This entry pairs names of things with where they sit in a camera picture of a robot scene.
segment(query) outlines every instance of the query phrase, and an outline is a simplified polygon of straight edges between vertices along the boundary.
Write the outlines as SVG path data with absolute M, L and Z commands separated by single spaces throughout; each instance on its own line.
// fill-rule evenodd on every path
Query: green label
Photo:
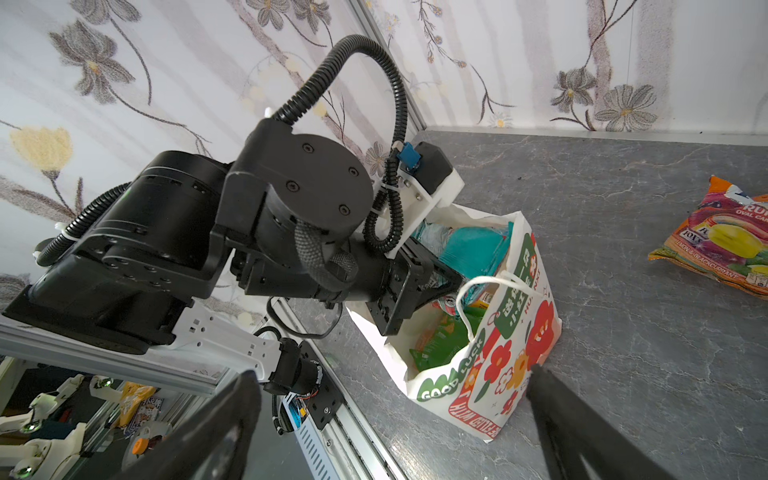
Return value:
M 520 280 L 524 281 L 528 286 L 533 285 L 533 274 L 531 272 L 531 259 L 536 255 L 534 250 L 533 240 L 529 233 L 525 234 L 523 239 L 523 246 L 520 251 L 520 258 L 518 265 L 513 272 L 520 277 Z M 496 318 L 496 327 L 502 336 L 506 339 L 512 336 L 515 332 L 518 323 L 520 323 L 520 316 L 525 308 L 525 303 L 528 302 L 528 294 L 523 293 L 520 290 L 507 288 L 502 303 L 499 305 L 498 317 Z
M 420 402 L 426 402 L 431 399 L 439 399 L 442 396 L 451 395 L 456 391 L 458 385 L 464 381 L 464 377 L 467 376 L 469 369 L 475 364 L 475 360 L 482 352 L 483 343 L 485 342 L 485 330 L 480 330 L 475 344 L 469 350 L 469 356 L 463 359 L 458 365 L 458 372 L 455 369 L 451 369 L 450 377 L 440 375 L 437 380 L 432 379 L 424 380 L 419 387 L 419 395 L 416 397 Z

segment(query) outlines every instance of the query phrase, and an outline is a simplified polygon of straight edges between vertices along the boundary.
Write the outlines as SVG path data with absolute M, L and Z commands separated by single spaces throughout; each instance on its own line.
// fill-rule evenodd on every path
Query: table surface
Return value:
M 457 204 L 521 210 L 563 333 L 546 366 L 677 478 L 768 471 L 768 303 L 647 260 L 711 174 L 768 191 L 766 147 L 422 132 L 466 186 Z M 333 318 L 292 300 L 309 330 Z M 548 478 L 524 399 L 490 444 L 408 400 L 345 314 L 318 346 L 402 470 L 421 478 Z

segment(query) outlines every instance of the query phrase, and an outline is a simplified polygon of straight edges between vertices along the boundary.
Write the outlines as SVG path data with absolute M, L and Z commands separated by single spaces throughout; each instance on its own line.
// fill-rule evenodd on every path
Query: fox's candy bag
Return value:
M 768 195 L 711 177 L 701 205 L 648 255 L 660 258 L 768 300 Z

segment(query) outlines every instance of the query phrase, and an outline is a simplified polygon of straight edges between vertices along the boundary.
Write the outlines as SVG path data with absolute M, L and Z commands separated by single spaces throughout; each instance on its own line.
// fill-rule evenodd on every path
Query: paper bag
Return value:
M 409 349 L 434 327 L 443 312 L 431 305 L 414 312 L 398 335 L 383 337 L 362 302 L 347 302 L 349 314 L 408 398 L 459 428 L 493 440 L 525 394 L 531 366 L 543 363 L 558 340 L 562 323 L 531 226 L 523 214 L 503 217 L 459 205 L 436 208 L 430 223 L 448 227 L 501 227 L 514 224 L 506 262 L 496 277 L 470 283 L 499 283 L 477 335 L 444 366 L 419 372 Z M 457 310 L 461 310 L 457 298 Z

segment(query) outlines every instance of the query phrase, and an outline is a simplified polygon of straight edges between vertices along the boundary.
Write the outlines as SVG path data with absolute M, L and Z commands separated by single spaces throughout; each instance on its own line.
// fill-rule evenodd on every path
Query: floral wallpaper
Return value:
M 31 253 L 54 222 L 161 151 L 233 161 L 264 109 L 352 33 L 349 4 L 325 0 L 1 3 L 0 212 L 13 228 L 0 233 L 0 306 L 44 272 Z M 346 145 L 375 178 L 393 125 L 385 75 L 354 58 L 295 131 Z M 204 303 L 246 329 L 263 322 L 263 299 L 228 271 Z
M 429 125 L 768 133 L 765 2 L 365 3 Z

